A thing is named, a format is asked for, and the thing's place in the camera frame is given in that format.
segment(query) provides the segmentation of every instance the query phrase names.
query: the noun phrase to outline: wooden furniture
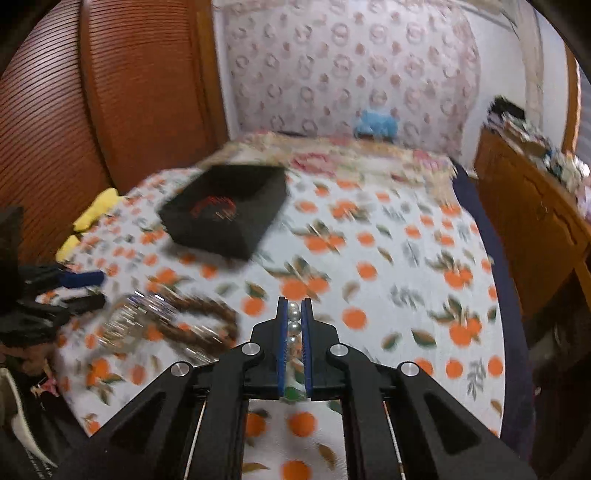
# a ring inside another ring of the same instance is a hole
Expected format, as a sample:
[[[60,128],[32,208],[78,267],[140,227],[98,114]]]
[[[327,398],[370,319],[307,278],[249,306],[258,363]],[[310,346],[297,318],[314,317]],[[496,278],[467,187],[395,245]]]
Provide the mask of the wooden furniture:
[[[591,329],[582,335],[591,328],[591,316],[571,324],[564,309],[576,298],[587,313],[591,309],[591,226],[554,177],[486,128],[475,169],[480,199],[504,244],[523,319],[529,323],[526,332],[539,326],[544,314],[545,323],[563,322],[560,328],[570,330],[565,343],[571,353],[576,351],[567,363],[578,361],[591,349]],[[528,340],[537,336],[532,333]]]
[[[27,263],[53,259],[102,190],[228,139],[211,2],[53,3],[0,78],[0,207],[25,209]]]

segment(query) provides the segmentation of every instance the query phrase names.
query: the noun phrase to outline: yellow cloth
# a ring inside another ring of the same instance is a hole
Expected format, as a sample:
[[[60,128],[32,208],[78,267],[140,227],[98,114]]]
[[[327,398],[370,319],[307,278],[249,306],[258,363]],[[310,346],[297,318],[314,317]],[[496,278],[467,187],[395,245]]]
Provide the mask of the yellow cloth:
[[[92,202],[92,205],[90,205],[90,207],[80,215],[80,218],[74,222],[74,231],[84,232],[85,230],[88,230],[92,225],[92,222],[111,210],[120,200],[121,197],[119,196],[119,193],[113,188],[106,189],[104,192],[99,193],[97,198],[95,198],[95,201]]]
[[[80,240],[76,238],[75,235],[70,235],[68,240],[64,242],[61,248],[56,253],[56,262],[62,263],[65,262],[68,258],[70,258],[70,254],[74,247],[80,243]]]
[[[75,232],[84,232],[90,228],[92,223],[97,220],[101,215],[104,215],[111,210],[115,205],[119,203],[121,197],[117,190],[110,188],[101,192],[95,198],[86,211],[78,217],[78,220],[74,222]],[[56,253],[57,262],[65,262],[69,257],[70,253],[76,245],[80,243],[80,240],[75,235],[70,235],[68,240],[64,242],[61,248]]]

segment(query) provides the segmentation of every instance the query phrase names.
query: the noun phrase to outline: silver bead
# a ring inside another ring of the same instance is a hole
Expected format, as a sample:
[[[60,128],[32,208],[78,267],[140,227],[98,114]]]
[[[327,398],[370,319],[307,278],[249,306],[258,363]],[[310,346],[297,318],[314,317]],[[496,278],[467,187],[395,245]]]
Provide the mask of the silver bead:
[[[287,312],[287,318],[290,322],[297,322],[301,319],[301,312],[299,310],[289,310]]]
[[[287,349],[291,352],[298,344],[297,337],[287,337]]]
[[[301,325],[299,322],[290,322],[287,324],[287,335],[290,337],[296,337],[301,332]]]

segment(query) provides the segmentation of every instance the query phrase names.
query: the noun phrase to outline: bedspread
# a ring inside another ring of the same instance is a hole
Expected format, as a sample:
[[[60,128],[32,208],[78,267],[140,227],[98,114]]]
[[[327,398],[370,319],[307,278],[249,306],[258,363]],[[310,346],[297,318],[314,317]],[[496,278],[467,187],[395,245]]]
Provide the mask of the bedspread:
[[[335,325],[343,343],[385,365],[415,361],[500,431],[502,325],[491,259],[470,214],[439,205],[421,189],[291,169],[290,196],[254,257],[229,261],[173,244],[156,214],[200,172],[146,179],[84,237],[70,268],[103,269],[111,300],[160,285],[221,299],[240,314],[239,343],[254,324],[274,317],[278,296],[309,296],[315,318]],[[42,301],[73,294],[55,291]],[[202,320],[178,319],[183,328]],[[89,434],[184,359],[156,329],[133,353],[107,355],[98,344],[102,321],[99,313],[70,322],[56,359],[61,391]],[[250,402],[245,478],[346,478],[339,403],[305,401],[297,361],[288,376],[285,401]]]

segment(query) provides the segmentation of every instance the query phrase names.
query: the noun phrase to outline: black gift box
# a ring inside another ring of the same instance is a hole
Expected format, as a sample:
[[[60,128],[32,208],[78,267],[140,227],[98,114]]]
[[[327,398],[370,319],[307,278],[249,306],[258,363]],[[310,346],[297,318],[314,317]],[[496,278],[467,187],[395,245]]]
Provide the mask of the black gift box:
[[[248,260],[286,197],[282,167],[219,165],[159,213],[175,243]]]

